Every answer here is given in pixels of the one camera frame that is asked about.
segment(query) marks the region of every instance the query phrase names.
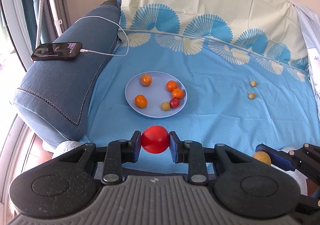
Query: blue pillow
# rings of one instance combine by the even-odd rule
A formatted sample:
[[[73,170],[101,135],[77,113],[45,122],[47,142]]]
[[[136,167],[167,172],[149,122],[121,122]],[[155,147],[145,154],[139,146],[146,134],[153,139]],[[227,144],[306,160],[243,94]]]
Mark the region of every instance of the blue pillow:
[[[116,23],[115,1],[93,9],[87,16],[102,16]],[[112,53],[118,26],[100,18],[73,24],[55,42],[82,42],[83,48]],[[24,122],[53,148],[80,140],[87,131],[88,108],[95,82],[111,56],[81,53],[74,61],[37,61],[17,88],[11,103]]]

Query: tangerine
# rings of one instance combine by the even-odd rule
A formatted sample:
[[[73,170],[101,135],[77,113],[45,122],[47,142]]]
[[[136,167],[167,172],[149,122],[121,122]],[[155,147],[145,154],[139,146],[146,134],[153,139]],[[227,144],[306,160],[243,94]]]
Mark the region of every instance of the tangerine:
[[[175,88],[172,93],[171,96],[173,98],[177,98],[177,99],[182,99],[183,98],[183,90],[179,89],[179,88]]]
[[[167,90],[173,91],[175,88],[178,88],[178,83],[176,83],[174,80],[169,80],[167,82]]]
[[[271,166],[271,158],[266,152],[256,152],[252,157],[259,160],[260,162],[264,162],[265,164]]]
[[[134,103],[137,107],[145,108],[148,105],[148,100],[144,95],[137,95],[134,99]]]
[[[152,77],[148,74],[144,74],[141,76],[140,81],[144,86],[150,86],[152,83]]]

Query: plate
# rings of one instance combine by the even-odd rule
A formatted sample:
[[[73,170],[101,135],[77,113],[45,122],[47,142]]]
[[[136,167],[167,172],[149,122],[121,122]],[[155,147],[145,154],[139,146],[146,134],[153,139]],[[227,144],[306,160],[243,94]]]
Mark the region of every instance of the plate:
[[[149,74],[152,77],[150,86],[144,86],[140,82],[140,78],[144,74]],[[170,108],[169,111],[163,111],[161,104],[169,102],[172,99],[171,92],[167,90],[166,85],[169,80],[174,80],[178,83],[178,88],[182,89],[184,96],[180,99],[180,106],[175,109]],[[138,113],[150,118],[166,118],[178,113],[187,102],[187,92],[184,85],[174,76],[164,72],[149,71],[143,72],[129,80],[124,90],[125,98],[128,104]],[[134,103],[137,95],[144,95],[148,100],[148,105],[145,108],[139,108]]]

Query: smartphone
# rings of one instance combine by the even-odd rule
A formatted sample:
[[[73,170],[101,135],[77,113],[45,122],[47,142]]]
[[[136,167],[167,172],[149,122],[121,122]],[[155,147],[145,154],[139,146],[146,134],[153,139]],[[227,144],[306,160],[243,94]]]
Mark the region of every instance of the smartphone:
[[[81,49],[81,42],[57,42],[40,44],[32,53],[31,60],[70,61],[76,59]]]

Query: red ball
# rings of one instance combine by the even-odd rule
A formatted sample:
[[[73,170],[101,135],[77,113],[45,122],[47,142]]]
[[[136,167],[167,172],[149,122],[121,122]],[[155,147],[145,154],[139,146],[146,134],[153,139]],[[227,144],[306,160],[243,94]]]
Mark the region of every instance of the red ball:
[[[150,126],[141,136],[141,146],[149,153],[164,152],[169,146],[169,133],[162,126]]]

